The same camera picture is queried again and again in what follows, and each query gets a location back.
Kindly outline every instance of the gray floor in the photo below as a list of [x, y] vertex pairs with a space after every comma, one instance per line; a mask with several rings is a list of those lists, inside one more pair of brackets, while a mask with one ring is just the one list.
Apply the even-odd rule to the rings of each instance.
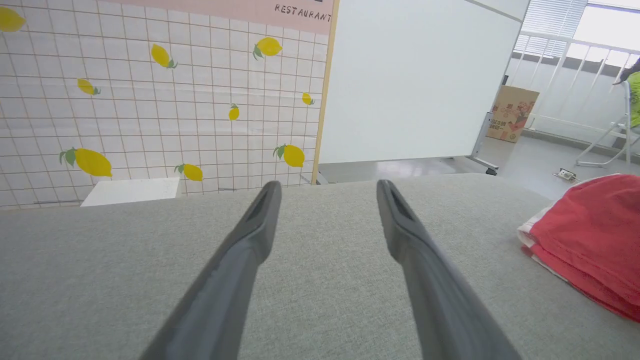
[[[498, 176], [549, 199], [560, 198], [571, 186], [553, 176], [560, 168], [575, 172], [579, 180], [617, 172], [627, 173], [627, 166], [621, 160], [616, 160], [609, 168], [576, 167], [575, 158], [580, 152], [573, 147], [533, 138], [521, 137], [518, 143], [487, 138], [480, 150], [480, 157], [500, 167]], [[608, 159], [607, 156], [588, 154], [583, 160], [605, 162]], [[330, 183], [345, 183], [461, 172], [484, 173], [486, 168], [466, 158], [454, 158], [320, 164], [319, 170]], [[631, 173], [640, 175], [640, 166], [632, 164]]]

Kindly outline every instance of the gray carpet surface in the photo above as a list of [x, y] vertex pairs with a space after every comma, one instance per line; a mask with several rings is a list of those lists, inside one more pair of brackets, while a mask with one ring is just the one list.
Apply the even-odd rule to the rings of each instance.
[[[520, 252], [548, 199], [480, 174], [394, 182], [524, 358], [640, 354], [638, 324]], [[136, 359], [256, 194], [0, 213], [0, 358]], [[239, 358], [420, 358], [376, 183], [283, 189]]]

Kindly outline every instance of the printed cardboard box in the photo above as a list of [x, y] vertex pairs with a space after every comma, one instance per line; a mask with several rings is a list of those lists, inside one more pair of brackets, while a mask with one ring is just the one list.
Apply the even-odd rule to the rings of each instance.
[[540, 93], [503, 85], [493, 105], [487, 136], [517, 142]]

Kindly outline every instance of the red towel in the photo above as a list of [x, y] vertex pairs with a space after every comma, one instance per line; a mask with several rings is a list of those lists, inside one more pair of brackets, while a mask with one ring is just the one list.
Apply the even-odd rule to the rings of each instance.
[[640, 322], [640, 177], [616, 174], [575, 185], [518, 235], [543, 266]]

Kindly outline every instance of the lemon patterned curtain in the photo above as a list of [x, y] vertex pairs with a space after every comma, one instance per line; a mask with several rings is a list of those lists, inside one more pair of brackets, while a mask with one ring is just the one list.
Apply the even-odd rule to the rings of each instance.
[[328, 35], [216, 15], [0, 5], [0, 209], [79, 204], [109, 180], [308, 185]]

